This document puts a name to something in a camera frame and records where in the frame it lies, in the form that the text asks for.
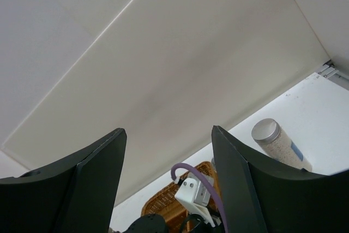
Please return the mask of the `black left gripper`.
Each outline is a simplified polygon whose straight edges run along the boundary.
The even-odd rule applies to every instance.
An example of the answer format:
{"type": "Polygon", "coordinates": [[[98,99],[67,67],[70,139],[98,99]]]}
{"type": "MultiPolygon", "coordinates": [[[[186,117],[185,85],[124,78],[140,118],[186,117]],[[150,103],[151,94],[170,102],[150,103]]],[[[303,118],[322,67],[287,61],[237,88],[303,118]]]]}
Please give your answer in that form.
{"type": "Polygon", "coordinates": [[[135,220],[124,232],[218,232],[218,211],[209,211],[215,227],[204,222],[199,214],[189,213],[180,221],[179,228],[174,231],[159,214],[148,214],[135,220]]]}

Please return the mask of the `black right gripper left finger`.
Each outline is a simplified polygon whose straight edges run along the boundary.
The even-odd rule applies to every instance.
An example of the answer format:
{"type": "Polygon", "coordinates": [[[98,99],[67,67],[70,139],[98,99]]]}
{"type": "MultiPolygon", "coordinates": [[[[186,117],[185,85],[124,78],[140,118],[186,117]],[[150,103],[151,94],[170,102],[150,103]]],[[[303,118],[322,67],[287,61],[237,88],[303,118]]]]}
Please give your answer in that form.
{"type": "Polygon", "coordinates": [[[117,128],[51,164],[1,179],[1,232],[108,232],[126,143],[117,128]]]}

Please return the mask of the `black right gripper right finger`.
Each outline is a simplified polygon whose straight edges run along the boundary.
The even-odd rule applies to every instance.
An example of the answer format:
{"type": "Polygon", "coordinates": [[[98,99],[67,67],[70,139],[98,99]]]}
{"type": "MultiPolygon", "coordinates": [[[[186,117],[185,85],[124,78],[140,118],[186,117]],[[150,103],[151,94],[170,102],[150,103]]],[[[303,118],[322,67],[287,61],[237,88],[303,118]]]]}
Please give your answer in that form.
{"type": "Polygon", "coordinates": [[[348,171],[293,168],[220,126],[212,145],[228,232],[348,232],[348,171]]]}

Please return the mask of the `black cap salt grinder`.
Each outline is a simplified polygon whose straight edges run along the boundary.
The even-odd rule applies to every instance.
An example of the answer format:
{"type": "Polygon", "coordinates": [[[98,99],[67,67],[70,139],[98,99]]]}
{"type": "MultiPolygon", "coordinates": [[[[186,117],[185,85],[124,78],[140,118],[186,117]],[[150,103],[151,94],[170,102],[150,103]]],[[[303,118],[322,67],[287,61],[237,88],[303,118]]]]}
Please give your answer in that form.
{"type": "Polygon", "coordinates": [[[214,172],[217,173],[217,169],[216,169],[216,164],[215,164],[215,159],[214,159],[214,157],[211,159],[210,162],[211,162],[211,166],[212,166],[214,172]]]}

